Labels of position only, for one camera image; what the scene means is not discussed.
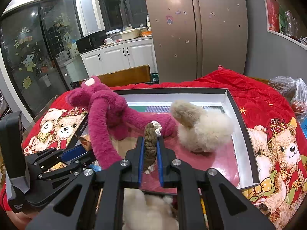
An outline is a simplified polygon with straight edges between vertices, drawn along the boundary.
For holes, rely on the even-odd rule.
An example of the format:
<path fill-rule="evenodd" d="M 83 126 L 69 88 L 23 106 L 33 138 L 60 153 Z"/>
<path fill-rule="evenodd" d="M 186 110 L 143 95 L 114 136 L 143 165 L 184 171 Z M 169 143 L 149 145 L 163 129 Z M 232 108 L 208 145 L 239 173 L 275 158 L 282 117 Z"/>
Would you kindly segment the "person's left hand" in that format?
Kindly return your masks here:
<path fill-rule="evenodd" d="M 6 213 L 19 230 L 25 230 L 28 223 L 38 215 L 38 212 L 25 214 L 23 212 L 14 213 L 13 211 L 6 211 Z"/>

